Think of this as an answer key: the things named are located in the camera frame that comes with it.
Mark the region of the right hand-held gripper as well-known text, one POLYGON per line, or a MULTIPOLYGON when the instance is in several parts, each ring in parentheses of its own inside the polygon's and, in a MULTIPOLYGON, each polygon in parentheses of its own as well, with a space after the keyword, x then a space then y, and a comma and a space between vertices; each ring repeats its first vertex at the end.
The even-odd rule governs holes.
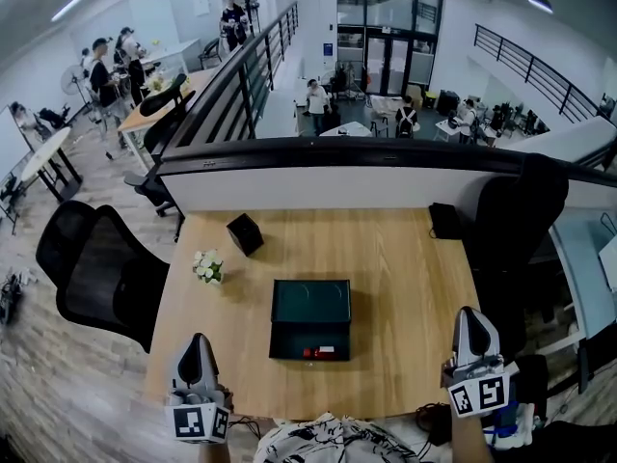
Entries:
POLYGON ((463 307, 456 316, 452 349, 443 364, 442 385, 457 418, 481 416, 509 403, 510 374, 500 355, 496 326, 482 312, 463 307))

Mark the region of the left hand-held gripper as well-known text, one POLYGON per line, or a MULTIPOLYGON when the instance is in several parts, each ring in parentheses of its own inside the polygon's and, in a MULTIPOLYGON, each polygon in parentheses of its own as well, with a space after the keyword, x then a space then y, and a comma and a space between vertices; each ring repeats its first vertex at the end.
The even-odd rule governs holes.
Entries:
POLYGON ((165 405, 171 435, 180 442, 218 445, 228 437, 231 393, 218 381, 209 339, 196 333, 177 364, 165 405))

